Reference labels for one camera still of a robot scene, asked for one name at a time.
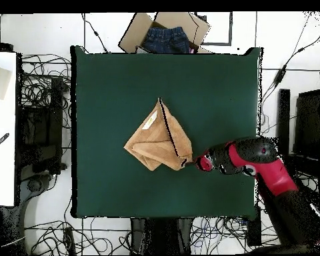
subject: white panel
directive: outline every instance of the white panel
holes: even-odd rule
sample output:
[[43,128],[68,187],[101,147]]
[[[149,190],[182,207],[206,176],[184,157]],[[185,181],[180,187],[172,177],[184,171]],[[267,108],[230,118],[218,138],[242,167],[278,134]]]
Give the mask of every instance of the white panel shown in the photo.
[[200,16],[207,16],[210,30],[203,42],[228,43],[230,12],[197,12]]
[[[273,78],[276,76],[277,71],[263,70],[262,84],[263,94],[270,86]],[[264,134],[267,137],[276,136],[276,119],[277,119],[277,94],[280,89],[291,90],[291,104],[290,104],[290,117],[296,115],[296,100],[300,93],[320,89],[320,72],[317,71],[287,71],[282,82],[278,85],[276,90],[268,97],[264,103],[263,110],[269,116],[270,130]],[[293,149],[294,131],[295,131],[295,118],[292,118],[289,123],[289,150]],[[268,123],[263,126],[262,131],[268,128]]]
[[[312,12],[296,50],[311,44],[320,36],[320,12]],[[291,69],[320,70],[320,41],[296,54],[289,62]]]
[[[242,55],[249,48],[255,46],[255,23],[256,12],[233,12],[231,46],[202,45],[202,48],[214,53],[229,53]],[[210,40],[213,42],[218,42],[214,40],[214,36],[211,36]]]
[[106,217],[93,217],[85,219],[85,229],[102,229],[102,230],[130,230],[130,218],[106,218]]
[[[280,68],[287,62],[306,20],[303,12],[258,12],[257,45],[264,47],[264,68]],[[314,42],[319,35],[320,19],[312,14],[296,50]],[[287,68],[320,70],[320,42],[296,54]]]
[[22,54],[52,53],[70,59],[70,46],[84,44],[81,14],[4,15],[1,41]]
[[15,158],[15,81],[16,54],[0,52],[0,68],[11,71],[4,100],[0,99],[0,205],[14,205],[14,158]]
[[[85,14],[94,30],[98,32],[105,48],[112,53],[123,53],[118,46],[125,34],[134,13],[90,13]],[[102,44],[87,23],[85,28],[85,48],[90,53],[104,53]]]

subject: black cable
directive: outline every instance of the black cable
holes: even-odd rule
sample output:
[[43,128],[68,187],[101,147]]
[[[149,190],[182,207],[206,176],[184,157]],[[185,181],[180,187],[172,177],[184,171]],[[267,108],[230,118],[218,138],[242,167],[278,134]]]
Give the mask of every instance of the black cable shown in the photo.
[[46,191],[50,191],[50,190],[52,190],[52,188],[54,188],[56,186],[57,178],[58,178],[58,175],[56,175],[55,183],[53,184],[53,186],[51,188],[47,189]]
[[[299,41],[300,41],[300,38],[301,38],[301,36],[302,36],[303,30],[302,30],[302,32],[301,32],[301,34],[300,34],[300,37],[299,37],[298,41],[297,41],[296,47],[297,47],[297,45],[299,44]],[[302,52],[302,51],[305,50],[306,48],[308,48],[308,47],[312,46],[313,44],[315,44],[316,42],[318,42],[318,40],[320,40],[320,36],[319,36],[314,42],[308,44],[307,46],[302,47],[302,48],[300,48],[300,49],[297,50],[297,51],[294,50],[293,54],[290,56],[290,58],[287,60],[287,62],[282,66],[282,68],[281,68],[280,70],[278,70],[278,72],[277,72],[277,74],[276,74],[276,76],[275,76],[275,78],[274,78],[274,80],[273,80],[273,83],[272,83],[272,84],[274,84],[273,90],[272,90],[272,92],[270,92],[270,94],[269,94],[268,96],[266,96],[265,100],[267,100],[267,98],[274,92],[274,90],[276,89],[276,87],[278,86],[278,84],[280,84],[280,82],[282,82],[282,80],[283,80],[283,78],[284,78],[284,76],[285,76],[285,73],[286,73],[287,65],[288,65],[288,63],[290,62],[290,60],[291,60],[296,54]],[[263,112],[263,106],[264,106],[265,100],[264,100],[264,101],[262,102],[262,104],[261,104],[261,114],[263,114],[264,117],[266,116],[266,115],[264,114],[264,112]],[[263,133],[268,133],[269,130],[270,130],[270,128],[272,128],[272,127],[270,127],[270,126],[268,125],[268,128],[267,128],[266,130],[264,130],[261,134],[263,134]]]
[[100,38],[100,36],[99,36],[99,33],[96,32],[96,30],[94,30],[93,25],[84,18],[84,15],[83,15],[83,14],[81,14],[81,16],[82,16],[82,19],[84,20],[84,22],[85,22],[85,23],[88,23],[88,24],[90,25],[91,29],[93,30],[93,34],[96,35],[96,36],[99,38],[99,40],[100,40],[100,42],[101,42],[101,44],[102,44],[102,46],[103,46],[104,51],[105,51],[106,53],[108,53],[108,50],[107,50],[107,48],[105,48],[105,46],[104,46],[104,44],[103,44],[103,42],[102,42],[102,40],[101,40],[101,38]]
[[195,25],[197,26],[197,28],[195,29],[195,36],[197,35],[197,31],[198,31],[198,24],[195,22],[195,20],[192,18],[192,15],[190,12],[188,12],[189,16],[191,17],[192,21],[195,23]]

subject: white floor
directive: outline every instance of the white floor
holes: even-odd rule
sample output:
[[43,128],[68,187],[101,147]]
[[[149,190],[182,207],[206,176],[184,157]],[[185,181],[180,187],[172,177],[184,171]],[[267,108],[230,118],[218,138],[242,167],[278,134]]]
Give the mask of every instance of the white floor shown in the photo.
[[[132,18],[132,13],[92,13],[86,14],[86,19],[92,23],[100,34],[106,48],[111,52],[121,52],[117,46],[124,31]],[[208,22],[216,22],[213,17],[219,13],[211,13],[207,17]],[[264,47],[263,57],[263,91],[270,86],[277,69],[290,58],[299,39],[301,31],[307,20],[307,13],[303,12],[233,12],[233,34],[231,46],[204,47],[216,53],[244,54],[250,47]],[[226,29],[220,26],[211,29],[209,41],[220,42],[222,37],[218,30]],[[71,45],[82,45],[90,53],[103,52],[101,43],[94,36],[90,26],[84,25],[81,14],[32,14],[32,15],[6,15],[1,17],[0,28],[1,42],[14,45],[14,50],[23,55],[28,54],[56,54],[71,60],[69,47]],[[310,16],[305,30],[296,48],[312,43],[320,35],[320,13],[315,12]],[[45,61],[53,59],[52,55],[45,56]],[[50,70],[62,71],[64,65],[52,65]],[[291,90],[291,116],[295,115],[296,98],[299,93],[320,89],[320,42],[310,46],[308,49],[294,56],[287,66],[287,73],[273,94],[268,98],[264,106],[264,112],[269,116],[270,126],[276,124],[277,92],[281,88]],[[291,142],[293,146],[293,128],[295,120],[291,120]],[[275,136],[275,127],[272,127],[266,136]],[[63,132],[63,146],[69,144],[70,134],[68,130]],[[63,162],[69,168],[58,176],[56,186],[43,193],[40,197],[31,200],[26,210],[25,226],[30,227],[40,223],[63,220],[64,211],[69,204],[71,196],[71,154],[70,150],[63,156]],[[66,213],[67,220],[74,228],[82,229],[82,220],[74,219]],[[85,234],[90,237],[90,225],[92,218],[83,220]],[[271,225],[268,219],[263,220],[264,225]],[[119,237],[125,236],[130,229],[129,219],[107,219],[97,218],[92,224],[94,237],[108,238],[114,247],[120,245]],[[122,231],[104,231],[108,229]],[[42,229],[26,230],[26,244],[28,250],[44,233]],[[75,240],[80,242],[81,238],[75,234]],[[99,243],[99,248],[104,250],[105,244]],[[226,239],[219,248],[219,254],[242,253],[243,250],[234,239]],[[114,254],[128,254],[123,247],[116,250]],[[83,251],[84,255],[94,255],[96,252],[92,247]]]

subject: brown towel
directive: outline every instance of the brown towel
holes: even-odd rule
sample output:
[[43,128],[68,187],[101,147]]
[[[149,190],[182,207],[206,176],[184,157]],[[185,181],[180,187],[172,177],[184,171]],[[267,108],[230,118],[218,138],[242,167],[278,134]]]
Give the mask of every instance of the brown towel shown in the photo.
[[189,138],[160,98],[124,149],[151,171],[160,164],[178,171],[192,161]]

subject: cardboard box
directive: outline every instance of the cardboard box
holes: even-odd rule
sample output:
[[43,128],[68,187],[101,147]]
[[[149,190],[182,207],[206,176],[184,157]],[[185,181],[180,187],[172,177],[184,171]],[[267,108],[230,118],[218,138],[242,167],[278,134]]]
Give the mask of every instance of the cardboard box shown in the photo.
[[126,53],[135,53],[137,46],[142,46],[150,27],[182,27],[189,38],[190,48],[194,50],[199,49],[210,29],[207,22],[188,12],[158,12],[154,21],[146,13],[136,13],[120,40],[119,47]]

